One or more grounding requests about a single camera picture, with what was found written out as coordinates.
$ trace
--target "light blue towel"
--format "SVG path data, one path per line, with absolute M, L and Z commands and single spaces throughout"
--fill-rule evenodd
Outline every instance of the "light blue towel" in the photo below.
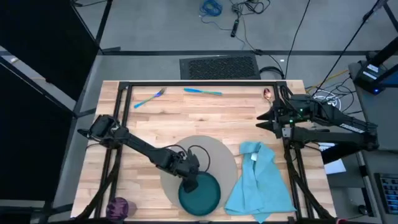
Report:
M 289 191 L 274 164 L 274 152 L 261 142 L 244 142 L 243 173 L 225 205 L 230 215 L 249 215 L 262 223 L 272 213 L 294 212 Z M 252 154 L 257 153 L 257 160 Z

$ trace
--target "wooden table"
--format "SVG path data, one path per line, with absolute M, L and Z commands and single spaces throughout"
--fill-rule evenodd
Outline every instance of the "wooden table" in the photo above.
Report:
M 305 93 L 301 80 L 287 81 L 293 93 Z M 103 83 L 96 115 L 113 114 L 119 82 L 105 81 Z M 223 96 L 186 93 L 185 86 L 168 86 L 166 93 L 138 109 L 133 106 L 158 92 L 161 86 L 133 86 L 127 127 L 130 132 L 147 141 L 155 147 L 174 144 L 192 135 L 207 135 L 219 139 L 235 156 L 236 165 L 241 175 L 243 156 L 239 155 L 239 144 L 244 141 L 262 141 L 274 150 L 280 173 L 289 191 L 289 175 L 284 159 L 284 148 L 281 139 L 265 129 L 255 127 L 260 123 L 257 116 L 270 108 L 270 103 L 262 98 L 265 87 L 269 86 L 196 86 L 201 90 L 223 92 Z M 122 97 L 119 118 L 124 111 L 126 97 Z M 98 190 L 106 150 L 102 146 L 92 146 L 87 149 L 80 181 L 73 205 L 72 216 L 77 216 L 88 205 Z M 302 149 L 303 163 L 307 182 L 311 192 L 331 215 L 335 209 L 326 178 L 321 155 L 318 151 Z M 306 217 L 303 195 L 299 190 L 299 199 L 303 217 Z M 108 201 L 109 189 L 104 202 Z M 213 221 L 253 221 L 251 215 L 230 216 L 223 208 L 214 211 L 206 217 L 194 217 L 182 209 L 172 205 L 160 184 L 159 170 L 145 156 L 135 150 L 124 147 L 119 172 L 117 197 L 124 197 L 137 204 L 138 211 L 127 220 L 140 221 L 183 221 L 183 220 L 213 220 Z M 101 216 L 104 217 L 105 203 Z M 275 213 L 267 221 L 286 221 L 294 213 Z

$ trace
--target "blue cable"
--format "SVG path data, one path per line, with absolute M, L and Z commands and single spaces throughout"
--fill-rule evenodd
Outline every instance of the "blue cable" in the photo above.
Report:
M 218 4 L 216 0 L 206 0 L 200 11 L 206 16 L 219 16 L 223 11 L 223 6 Z
M 213 22 L 213 21 L 205 22 L 203 20 L 203 18 L 205 16 L 219 16 L 219 15 L 221 15 L 222 11 L 223 11 L 223 6 L 218 4 L 218 2 L 216 2 L 216 0 L 206 0 L 203 3 L 202 7 L 200 8 L 200 12 L 203 13 L 203 15 L 200 16 L 201 17 L 200 20 L 204 24 L 214 24 L 220 30 L 231 31 L 232 29 L 221 28 L 216 22 Z M 241 47 L 241 50 L 243 50 L 244 46 L 246 45 L 245 41 L 241 40 L 238 36 L 235 36 L 235 38 L 237 38 L 239 41 L 241 41 L 243 43 L 243 45 Z

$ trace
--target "blue spoon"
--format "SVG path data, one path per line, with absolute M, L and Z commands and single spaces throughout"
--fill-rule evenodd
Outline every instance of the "blue spoon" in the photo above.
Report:
M 184 88 L 185 91 L 189 92 L 189 93 L 207 93 L 207 94 L 213 94 L 213 95 L 217 95 L 217 96 L 222 96 L 223 93 L 221 92 L 215 92 L 215 91 L 203 91 L 203 90 L 196 90 L 193 88 Z

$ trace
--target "concrete floor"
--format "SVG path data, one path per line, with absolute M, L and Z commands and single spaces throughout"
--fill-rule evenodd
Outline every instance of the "concrete floor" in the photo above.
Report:
M 81 0 L 89 4 L 96 0 Z M 205 18 L 216 21 L 221 27 L 232 26 L 236 16 L 230 10 L 228 0 L 219 0 L 223 13 L 219 17 Z M 289 50 L 294 33 L 302 17 L 306 0 L 271 1 L 270 7 L 261 15 L 245 16 L 247 37 L 255 48 L 263 50 Z M 370 10 L 375 0 L 317 0 L 312 1 L 303 24 L 298 32 L 294 50 L 342 50 L 355 30 L 359 27 L 363 15 Z M 114 0 L 101 41 L 102 48 L 120 46 L 122 50 L 239 50 L 241 42 L 229 36 L 229 32 L 217 29 L 213 24 L 203 24 L 199 18 L 202 1 L 184 0 Z M 95 36 L 106 3 L 77 8 L 90 32 Z M 398 1 L 390 1 L 390 8 L 398 15 Z M 243 26 L 239 25 L 238 37 L 243 38 Z M 365 24 L 349 50 L 379 50 L 397 35 L 386 12 L 381 9 Z M 179 59 L 204 56 L 98 56 L 91 72 L 82 111 L 95 107 L 103 80 L 179 80 Z M 285 70 L 287 56 L 275 55 Z M 257 56 L 259 68 L 273 65 L 268 56 Z M 303 80 L 305 86 L 315 85 L 323 80 L 337 56 L 291 56 L 287 79 Z M 344 56 L 332 74 L 346 70 L 349 63 L 362 60 L 362 56 Z M 398 63 L 398 57 L 392 57 L 385 66 Z M 17 62 L 23 72 L 32 77 L 38 74 Z M 348 74 L 341 75 L 328 85 L 342 82 Z M 273 73 L 263 73 L 265 80 L 279 79 Z M 36 80 L 45 86 L 43 80 Z M 346 86 L 354 90 L 351 80 Z M 70 104 L 61 93 L 60 100 Z M 351 96 L 342 100 L 342 108 L 351 102 Z M 347 112 L 361 110 L 358 98 Z M 76 128 L 90 126 L 93 116 L 78 120 Z M 86 139 L 75 134 L 64 164 L 59 189 L 54 206 L 73 203 L 76 187 L 84 159 Z M 347 197 L 334 195 L 335 207 L 346 205 Z M 340 217 L 358 215 L 356 211 L 337 210 Z M 52 217 L 63 219 L 68 213 Z

